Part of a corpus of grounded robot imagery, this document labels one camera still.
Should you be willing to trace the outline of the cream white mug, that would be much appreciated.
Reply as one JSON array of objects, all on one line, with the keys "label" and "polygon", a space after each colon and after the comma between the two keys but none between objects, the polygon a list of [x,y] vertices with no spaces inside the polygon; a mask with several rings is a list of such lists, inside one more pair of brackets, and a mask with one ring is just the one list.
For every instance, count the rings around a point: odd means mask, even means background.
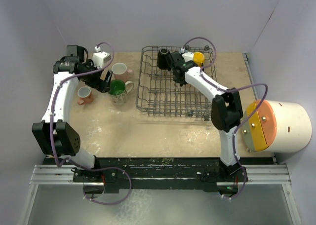
[{"label": "cream white mug", "polygon": [[119,79],[112,80],[110,83],[110,91],[108,92],[111,97],[111,102],[114,106],[122,106],[128,100],[128,94],[133,90],[134,82],[124,82]]}]

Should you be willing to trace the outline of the small salmon pink cup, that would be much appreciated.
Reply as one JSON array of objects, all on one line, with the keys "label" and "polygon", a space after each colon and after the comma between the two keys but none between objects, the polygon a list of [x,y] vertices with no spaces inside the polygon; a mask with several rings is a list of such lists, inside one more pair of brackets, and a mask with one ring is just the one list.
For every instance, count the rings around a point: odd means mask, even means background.
[{"label": "small salmon pink cup", "polygon": [[81,87],[78,92],[78,101],[77,103],[79,105],[84,105],[84,104],[90,104],[94,101],[94,98],[93,98],[93,94],[92,94],[92,91],[89,87]]}]

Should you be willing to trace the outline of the black mug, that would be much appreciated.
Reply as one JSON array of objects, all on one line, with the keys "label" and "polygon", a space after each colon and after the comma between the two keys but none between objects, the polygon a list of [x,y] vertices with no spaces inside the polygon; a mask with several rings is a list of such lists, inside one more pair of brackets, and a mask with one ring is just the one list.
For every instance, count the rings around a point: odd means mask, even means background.
[{"label": "black mug", "polygon": [[167,48],[161,48],[158,51],[157,57],[157,67],[161,70],[170,70],[169,65],[167,63],[167,57],[169,56],[170,51]]}]

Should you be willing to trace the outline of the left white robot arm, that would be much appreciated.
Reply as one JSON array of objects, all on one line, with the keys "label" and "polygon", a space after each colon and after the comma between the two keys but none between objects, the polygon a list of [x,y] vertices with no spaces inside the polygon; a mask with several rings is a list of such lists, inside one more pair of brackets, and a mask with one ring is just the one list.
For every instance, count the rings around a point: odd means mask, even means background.
[{"label": "left white robot arm", "polygon": [[52,156],[58,167],[70,162],[85,170],[84,176],[91,182],[101,178],[102,170],[96,156],[80,146],[80,136],[69,124],[69,118],[79,82],[101,93],[110,90],[112,71],[107,71],[105,79],[101,75],[112,63],[115,52],[102,51],[100,46],[96,45],[91,58],[85,47],[67,46],[66,55],[53,65],[53,88],[45,114],[32,125],[32,133],[45,155]]}]

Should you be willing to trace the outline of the pink faceted mug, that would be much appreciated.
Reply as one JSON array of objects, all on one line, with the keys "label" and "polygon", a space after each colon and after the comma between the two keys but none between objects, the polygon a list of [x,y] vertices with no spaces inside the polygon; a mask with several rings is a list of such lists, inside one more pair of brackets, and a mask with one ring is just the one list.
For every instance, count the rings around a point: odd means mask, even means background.
[{"label": "pink faceted mug", "polygon": [[116,63],[111,68],[114,78],[127,82],[133,77],[133,70],[129,69],[124,63]]}]

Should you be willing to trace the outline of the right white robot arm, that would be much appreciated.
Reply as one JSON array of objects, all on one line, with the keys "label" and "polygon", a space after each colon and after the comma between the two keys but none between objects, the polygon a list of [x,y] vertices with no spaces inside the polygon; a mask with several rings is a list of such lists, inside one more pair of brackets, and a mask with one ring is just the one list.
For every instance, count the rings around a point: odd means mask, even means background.
[{"label": "right white robot arm", "polygon": [[240,159],[236,147],[237,131],[243,117],[239,91],[222,86],[204,72],[205,65],[200,67],[193,60],[186,61],[180,52],[162,54],[161,58],[172,71],[175,83],[192,85],[212,102],[211,122],[220,134],[220,160],[225,165],[219,174],[224,181],[231,181],[237,176],[234,165]]}]

